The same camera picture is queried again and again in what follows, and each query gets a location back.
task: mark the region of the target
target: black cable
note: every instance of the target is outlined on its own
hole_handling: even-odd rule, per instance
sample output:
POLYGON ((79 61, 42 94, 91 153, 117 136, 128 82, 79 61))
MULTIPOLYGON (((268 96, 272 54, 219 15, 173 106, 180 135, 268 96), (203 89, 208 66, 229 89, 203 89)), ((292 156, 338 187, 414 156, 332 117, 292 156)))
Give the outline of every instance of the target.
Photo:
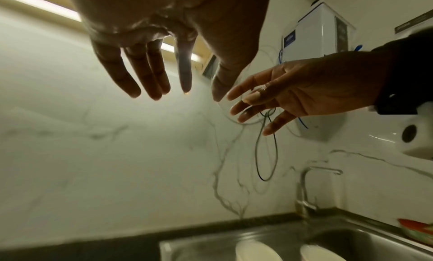
POLYGON ((258 143, 259 143, 259 141, 260 141, 260 137, 262 137, 262 132, 263 132, 263 129, 265 128, 265 125, 266 125, 266 119, 269 119, 269 122, 272 122, 270 116, 273 115, 273 114, 275 113, 275 110, 276 110, 276 109, 273 108, 273 109, 267 111, 265 114, 260 113, 260 114, 264 117, 264 119, 263 119, 263 123, 262 123, 262 128, 260 129, 260 133, 258 134, 258 137, 257 137, 257 141, 256 141, 256 149, 255 149, 255 152, 254 152, 254 155, 255 155, 255 158, 256 158, 256 170, 257 170, 257 174, 258 174, 258 177, 259 177, 262 181, 264 181, 264 182, 267 182, 267 181, 269 181, 269 180, 272 179, 272 177, 273 177, 273 175, 274 175, 274 173, 275 173, 276 165, 277 165, 277 163, 278 163, 278 145, 276 144, 275 133, 273 134, 273 136, 274 136, 274 142, 275 142, 275 164, 274 164, 274 167, 273 167, 273 169, 272 169, 272 171, 271 171, 271 175, 270 175, 268 178, 266 178, 266 179, 264 179, 264 178, 260 175, 260 171, 259 171, 259 169, 258 169, 258 158, 257 158, 258 143))

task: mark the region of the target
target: red object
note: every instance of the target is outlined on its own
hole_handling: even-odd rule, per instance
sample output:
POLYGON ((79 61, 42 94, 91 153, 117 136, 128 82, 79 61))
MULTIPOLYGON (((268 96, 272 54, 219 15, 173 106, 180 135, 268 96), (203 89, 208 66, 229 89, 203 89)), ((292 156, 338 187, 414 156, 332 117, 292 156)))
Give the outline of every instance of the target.
POLYGON ((405 228, 433 235, 433 231, 426 229, 427 227, 431 227, 429 224, 408 219, 398 219, 398 222, 400 222, 400 224, 405 228))

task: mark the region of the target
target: stainless steel sink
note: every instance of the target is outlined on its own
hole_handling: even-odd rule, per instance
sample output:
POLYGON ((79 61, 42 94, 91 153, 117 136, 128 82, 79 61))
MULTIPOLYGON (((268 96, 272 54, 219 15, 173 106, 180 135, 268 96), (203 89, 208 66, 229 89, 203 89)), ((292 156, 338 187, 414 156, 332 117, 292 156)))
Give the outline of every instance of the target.
POLYGON ((398 229, 361 217, 334 215, 281 225, 160 243, 162 261, 235 261, 239 241, 256 240, 284 261, 299 261, 303 244, 325 247, 347 261, 433 261, 433 248, 413 242, 398 229))

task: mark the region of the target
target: black sleeve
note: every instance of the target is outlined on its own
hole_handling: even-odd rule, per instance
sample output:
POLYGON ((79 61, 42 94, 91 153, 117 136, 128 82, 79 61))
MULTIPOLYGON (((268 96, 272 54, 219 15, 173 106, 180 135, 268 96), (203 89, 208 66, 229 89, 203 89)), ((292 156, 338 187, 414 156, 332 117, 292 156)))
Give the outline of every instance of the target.
POLYGON ((433 28, 392 41, 373 51, 392 51, 396 60, 376 100, 379 114, 416 114, 433 101, 433 28))

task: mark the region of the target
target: blue label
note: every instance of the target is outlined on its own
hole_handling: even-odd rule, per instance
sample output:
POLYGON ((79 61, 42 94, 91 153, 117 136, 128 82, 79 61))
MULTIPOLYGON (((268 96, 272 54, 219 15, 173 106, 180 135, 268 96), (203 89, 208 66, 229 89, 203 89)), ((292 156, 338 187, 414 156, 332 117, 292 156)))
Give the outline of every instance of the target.
POLYGON ((292 44, 295 40, 296 40, 296 30, 294 30, 284 38, 284 48, 292 44))

